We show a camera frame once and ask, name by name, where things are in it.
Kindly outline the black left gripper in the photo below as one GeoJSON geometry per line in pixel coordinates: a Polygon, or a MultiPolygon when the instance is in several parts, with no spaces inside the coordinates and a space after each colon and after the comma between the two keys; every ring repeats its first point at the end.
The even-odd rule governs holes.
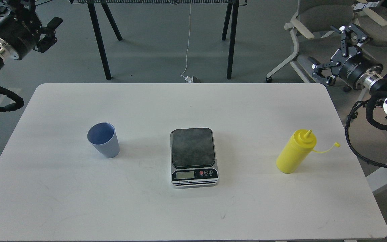
{"type": "Polygon", "coordinates": [[[37,30],[39,29],[40,34],[55,34],[56,29],[62,23],[62,18],[54,17],[47,26],[41,26],[41,21],[36,15],[26,20],[21,20],[15,15],[1,18],[0,58],[3,61],[8,58],[21,60],[33,48],[37,52],[45,53],[58,39],[55,36],[46,35],[38,41],[37,30]]]}

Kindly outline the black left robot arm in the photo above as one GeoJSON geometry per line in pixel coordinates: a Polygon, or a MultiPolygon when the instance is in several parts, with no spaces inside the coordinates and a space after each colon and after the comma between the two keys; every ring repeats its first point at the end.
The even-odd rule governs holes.
{"type": "MultiPolygon", "coordinates": [[[[53,18],[43,26],[36,14],[34,0],[5,0],[9,14],[0,19],[0,69],[8,58],[22,60],[31,50],[44,53],[57,42],[55,31],[63,22],[53,18]]],[[[9,89],[0,87],[0,94],[13,103],[0,107],[0,112],[20,109],[24,100],[9,89]]]]}

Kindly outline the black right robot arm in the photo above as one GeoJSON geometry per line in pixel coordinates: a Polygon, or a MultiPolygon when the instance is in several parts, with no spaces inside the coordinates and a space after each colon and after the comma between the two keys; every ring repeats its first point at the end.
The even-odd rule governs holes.
{"type": "Polygon", "coordinates": [[[312,78],[325,86],[333,86],[335,78],[341,78],[350,88],[367,89],[370,98],[366,101],[357,101],[346,120],[345,137],[351,151],[367,164],[376,167],[385,167],[387,164],[373,161],[358,153],[351,144],[349,128],[355,113],[360,107],[366,109],[366,119],[378,130],[387,131],[387,74],[381,76],[382,64],[373,57],[364,54],[361,46],[370,40],[370,37],[357,25],[341,26],[339,29],[331,27],[340,34],[340,47],[327,63],[320,63],[315,58],[309,57],[312,63],[312,78]]]}

